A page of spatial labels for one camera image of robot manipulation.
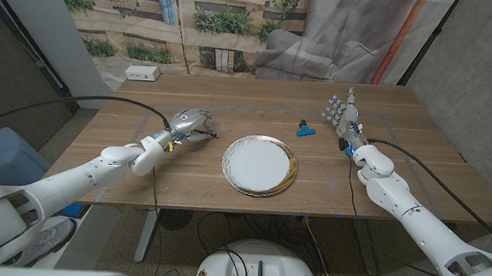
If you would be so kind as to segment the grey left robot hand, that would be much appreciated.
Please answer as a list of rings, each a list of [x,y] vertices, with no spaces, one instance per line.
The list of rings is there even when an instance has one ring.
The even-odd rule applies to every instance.
[[[184,139],[200,142],[217,138],[211,116],[205,109],[185,109],[172,117],[169,126],[156,133],[154,139],[163,149],[168,150],[170,143],[179,144]]]

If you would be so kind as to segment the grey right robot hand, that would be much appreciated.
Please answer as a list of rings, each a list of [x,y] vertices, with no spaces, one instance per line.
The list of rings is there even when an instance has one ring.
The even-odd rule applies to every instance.
[[[368,144],[366,138],[363,137],[358,109],[355,107],[354,93],[355,89],[351,87],[348,90],[347,102],[336,96],[330,98],[329,107],[325,107],[321,113],[336,128],[339,149],[343,150],[347,156],[352,156],[357,149]]]

